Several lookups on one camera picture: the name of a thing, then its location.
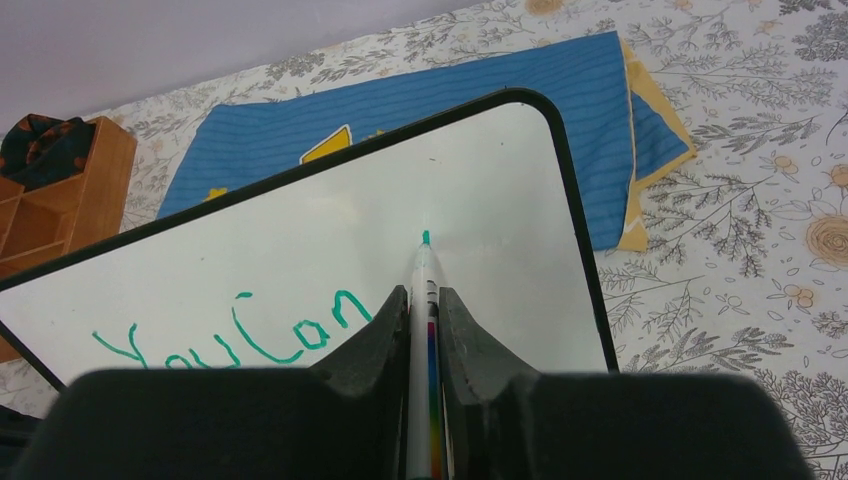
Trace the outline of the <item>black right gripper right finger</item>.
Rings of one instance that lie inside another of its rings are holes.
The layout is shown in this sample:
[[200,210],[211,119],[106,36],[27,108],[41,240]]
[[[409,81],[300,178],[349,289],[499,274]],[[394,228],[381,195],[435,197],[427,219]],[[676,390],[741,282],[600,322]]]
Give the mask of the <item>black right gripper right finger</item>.
[[774,402],[720,374],[543,373],[439,294],[455,479],[808,479]]

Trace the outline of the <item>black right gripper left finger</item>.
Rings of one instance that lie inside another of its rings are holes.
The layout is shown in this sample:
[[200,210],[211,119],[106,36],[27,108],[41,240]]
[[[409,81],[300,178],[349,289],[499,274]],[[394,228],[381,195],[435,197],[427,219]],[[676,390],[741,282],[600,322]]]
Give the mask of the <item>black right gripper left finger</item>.
[[59,396],[13,479],[401,479],[410,325],[395,287],[307,368],[101,370]]

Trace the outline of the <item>green capped whiteboard marker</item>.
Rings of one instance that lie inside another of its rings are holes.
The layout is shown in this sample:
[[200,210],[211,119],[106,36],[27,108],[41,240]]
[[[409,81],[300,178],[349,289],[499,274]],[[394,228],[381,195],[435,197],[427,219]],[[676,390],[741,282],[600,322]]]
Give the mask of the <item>green capped whiteboard marker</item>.
[[443,410],[437,345],[437,262],[429,231],[414,258],[409,290],[410,365],[405,474],[408,479],[445,477]]

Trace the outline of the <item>white board with black frame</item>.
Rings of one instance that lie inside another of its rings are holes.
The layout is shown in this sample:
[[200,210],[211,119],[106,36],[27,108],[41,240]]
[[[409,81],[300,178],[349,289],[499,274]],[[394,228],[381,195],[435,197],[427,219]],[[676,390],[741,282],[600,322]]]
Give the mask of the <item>white board with black frame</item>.
[[61,388],[110,368],[305,366],[409,286],[429,231],[531,366],[617,369],[561,119],[498,101],[389,132],[1,283],[1,331]]

